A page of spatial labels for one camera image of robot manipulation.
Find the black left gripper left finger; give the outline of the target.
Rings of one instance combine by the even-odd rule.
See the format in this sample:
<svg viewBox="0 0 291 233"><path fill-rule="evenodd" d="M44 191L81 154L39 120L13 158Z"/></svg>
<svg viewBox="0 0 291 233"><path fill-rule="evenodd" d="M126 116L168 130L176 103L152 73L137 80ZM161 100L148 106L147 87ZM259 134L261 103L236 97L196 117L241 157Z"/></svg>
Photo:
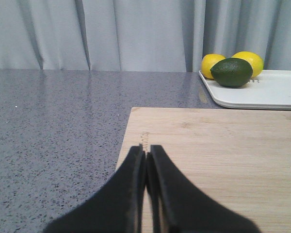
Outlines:
<svg viewBox="0 0 291 233"><path fill-rule="evenodd" d="M88 201L52 221L46 233L139 233L146 155L132 146L115 174Z"/></svg>

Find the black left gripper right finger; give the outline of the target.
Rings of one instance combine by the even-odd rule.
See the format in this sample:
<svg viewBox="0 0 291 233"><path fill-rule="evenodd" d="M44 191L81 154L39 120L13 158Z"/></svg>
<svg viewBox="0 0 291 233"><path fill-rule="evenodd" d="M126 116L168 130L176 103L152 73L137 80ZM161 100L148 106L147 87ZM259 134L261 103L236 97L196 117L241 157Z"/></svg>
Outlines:
<svg viewBox="0 0 291 233"><path fill-rule="evenodd" d="M198 189L171 161L161 145L151 146L146 169L146 188L155 233L260 232L254 222Z"/></svg>

